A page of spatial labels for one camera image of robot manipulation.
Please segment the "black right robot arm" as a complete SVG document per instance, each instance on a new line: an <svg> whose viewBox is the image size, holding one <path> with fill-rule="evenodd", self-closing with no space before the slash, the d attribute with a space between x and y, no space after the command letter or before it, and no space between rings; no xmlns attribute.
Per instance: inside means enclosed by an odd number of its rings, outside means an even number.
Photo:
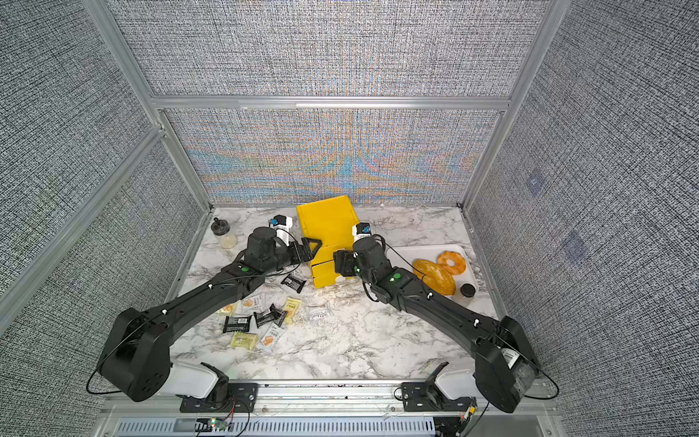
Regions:
<svg viewBox="0 0 699 437"><path fill-rule="evenodd" d="M509 316L495 320L444 297L417 274L392 265L374 238L335 251L333 260L336 273L360 278L375 300L429 322L464 348L475 361L480 394L501 412L514 413L540 372L519 322Z"/></svg>

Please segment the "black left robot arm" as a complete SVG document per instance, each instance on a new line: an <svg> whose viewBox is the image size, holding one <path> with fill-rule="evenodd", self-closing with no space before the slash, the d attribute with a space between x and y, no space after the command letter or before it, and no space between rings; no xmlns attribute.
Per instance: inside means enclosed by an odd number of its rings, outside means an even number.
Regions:
<svg viewBox="0 0 699 437"><path fill-rule="evenodd" d="M321 247L318 239L285 243L276 229L254 229L245 249L211 280L160 306L122 311L98 358L96 374L134 402L173 394L211 410L224 409L230 401L227 375L206 363L174 363L171 346L216 311L247 298L268 278L312 261Z"/></svg>

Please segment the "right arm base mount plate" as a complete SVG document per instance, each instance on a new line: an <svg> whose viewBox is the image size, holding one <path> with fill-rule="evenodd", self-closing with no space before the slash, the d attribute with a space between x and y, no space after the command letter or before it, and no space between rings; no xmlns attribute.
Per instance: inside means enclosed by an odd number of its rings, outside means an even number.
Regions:
<svg viewBox="0 0 699 437"><path fill-rule="evenodd" d="M473 397L448 398L431 382L403 382L398 399L409 413L466 412L477 406Z"/></svg>

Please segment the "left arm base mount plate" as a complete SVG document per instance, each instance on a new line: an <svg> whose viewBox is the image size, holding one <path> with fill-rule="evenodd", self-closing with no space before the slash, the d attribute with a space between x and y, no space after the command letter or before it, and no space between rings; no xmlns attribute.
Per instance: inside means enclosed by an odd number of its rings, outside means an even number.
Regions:
<svg viewBox="0 0 699 437"><path fill-rule="evenodd" d="M258 388L254 382L234 382L215 387L212 393L203 399L183 397L179 411L181 413L224 413L232 409L252 413L258 398Z"/></svg>

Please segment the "black cookie packet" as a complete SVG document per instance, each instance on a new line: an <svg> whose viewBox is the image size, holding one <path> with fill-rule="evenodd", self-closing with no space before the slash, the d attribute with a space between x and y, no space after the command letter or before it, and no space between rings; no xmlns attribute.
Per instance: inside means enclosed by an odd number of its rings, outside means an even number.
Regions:
<svg viewBox="0 0 699 437"><path fill-rule="evenodd" d="M253 318L256 322L256 326L258 328L261 328L266 324L276 322L276 320L278 320L278 318L280 318L281 315L282 311L277 309L274 304L271 304L271 306L269 306L269 309L266 312L255 311L253 313Z"/></svg>
<svg viewBox="0 0 699 437"><path fill-rule="evenodd" d="M289 274L281 281L281 284L300 294L305 287L306 280Z"/></svg>
<svg viewBox="0 0 699 437"><path fill-rule="evenodd" d="M223 326L223 333L249 333L251 326L251 316L226 316Z"/></svg>
<svg viewBox="0 0 699 437"><path fill-rule="evenodd" d="M278 314L278 317L274 320L274 325L277 327L281 327L285 323L285 320L287 319L288 315L288 311L281 311Z"/></svg>

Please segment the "yellow plastic drawer cabinet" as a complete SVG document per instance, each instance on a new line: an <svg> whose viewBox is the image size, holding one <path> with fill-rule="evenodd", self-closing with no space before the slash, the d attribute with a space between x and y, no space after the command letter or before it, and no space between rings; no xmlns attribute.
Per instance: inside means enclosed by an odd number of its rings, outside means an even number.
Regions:
<svg viewBox="0 0 699 437"><path fill-rule="evenodd" d="M311 261L311 276L316 289L334 285L340 274L335 271L333 254L348 251L354 242L352 229L360 223L348 196L328 198L297 207L303 236L320 240L320 249Z"/></svg>

